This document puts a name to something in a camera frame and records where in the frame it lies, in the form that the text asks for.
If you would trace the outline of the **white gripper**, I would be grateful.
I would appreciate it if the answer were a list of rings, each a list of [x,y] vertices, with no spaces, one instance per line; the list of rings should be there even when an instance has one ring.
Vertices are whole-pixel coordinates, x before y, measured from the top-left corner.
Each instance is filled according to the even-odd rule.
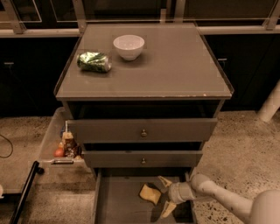
[[[194,190],[191,188],[189,182],[177,182],[172,183],[169,179],[163,176],[158,176],[164,187],[169,187],[168,196],[170,201],[164,203],[164,208],[160,214],[160,218],[167,218],[173,210],[177,207],[176,204],[181,204],[188,200],[195,200],[196,195]]]

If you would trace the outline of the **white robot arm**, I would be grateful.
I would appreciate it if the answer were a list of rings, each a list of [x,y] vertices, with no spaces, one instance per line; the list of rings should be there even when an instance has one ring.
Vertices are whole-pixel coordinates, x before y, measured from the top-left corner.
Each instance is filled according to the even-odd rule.
[[[218,201],[244,224],[280,224],[280,191],[259,193],[254,200],[246,199],[215,184],[208,176],[193,174],[189,181],[173,183],[158,177],[168,188],[168,200],[164,203],[161,218],[168,217],[177,207],[188,200],[211,198]]]

